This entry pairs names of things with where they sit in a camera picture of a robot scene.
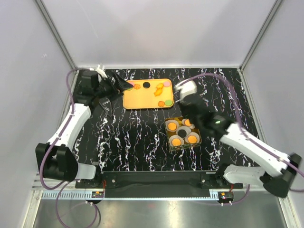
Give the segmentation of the gold cookie tin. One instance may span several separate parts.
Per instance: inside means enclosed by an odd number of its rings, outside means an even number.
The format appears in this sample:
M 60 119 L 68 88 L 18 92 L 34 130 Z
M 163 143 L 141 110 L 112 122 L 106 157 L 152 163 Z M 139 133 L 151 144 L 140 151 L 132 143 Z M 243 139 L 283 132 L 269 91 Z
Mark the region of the gold cookie tin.
M 170 152 L 197 147 L 202 143 L 199 130 L 187 118 L 165 119 L 165 130 Z

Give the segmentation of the yellow dotted round cookie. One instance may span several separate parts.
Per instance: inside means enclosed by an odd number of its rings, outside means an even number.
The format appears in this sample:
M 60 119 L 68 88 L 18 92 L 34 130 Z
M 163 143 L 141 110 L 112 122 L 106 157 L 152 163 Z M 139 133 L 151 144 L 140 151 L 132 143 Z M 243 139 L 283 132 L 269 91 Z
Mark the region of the yellow dotted round cookie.
M 197 137 L 195 135 L 190 135 L 188 137 L 188 141 L 189 141 L 189 143 L 194 144 L 197 142 Z

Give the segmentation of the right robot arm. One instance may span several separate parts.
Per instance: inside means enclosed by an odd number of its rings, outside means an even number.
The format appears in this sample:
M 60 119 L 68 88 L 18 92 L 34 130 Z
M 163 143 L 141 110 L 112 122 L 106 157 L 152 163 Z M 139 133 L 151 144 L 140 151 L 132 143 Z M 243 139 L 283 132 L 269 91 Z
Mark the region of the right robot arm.
M 181 95 L 182 116 L 189 119 L 204 137 L 227 144 L 253 161 L 257 167 L 227 165 L 218 169 L 216 184 L 227 188 L 234 183 L 259 185 L 274 196 L 285 198 L 302 162 L 296 153 L 286 154 L 265 144 L 232 119 L 210 111 L 195 95 Z

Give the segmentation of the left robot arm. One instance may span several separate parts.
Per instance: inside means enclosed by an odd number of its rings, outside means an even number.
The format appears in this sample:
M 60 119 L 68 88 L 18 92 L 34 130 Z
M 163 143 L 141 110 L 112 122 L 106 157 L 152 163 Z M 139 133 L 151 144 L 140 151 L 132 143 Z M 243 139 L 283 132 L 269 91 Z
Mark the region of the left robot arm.
M 69 111 L 55 134 L 47 143 L 39 143 L 35 153 L 40 181 L 45 178 L 59 181 L 86 180 L 92 188 L 103 181 L 97 167 L 79 163 L 72 153 L 77 136 L 102 98 L 115 100 L 131 89 L 132 84 L 116 72 L 105 73 L 101 69 L 79 69 L 80 84 L 69 92 Z

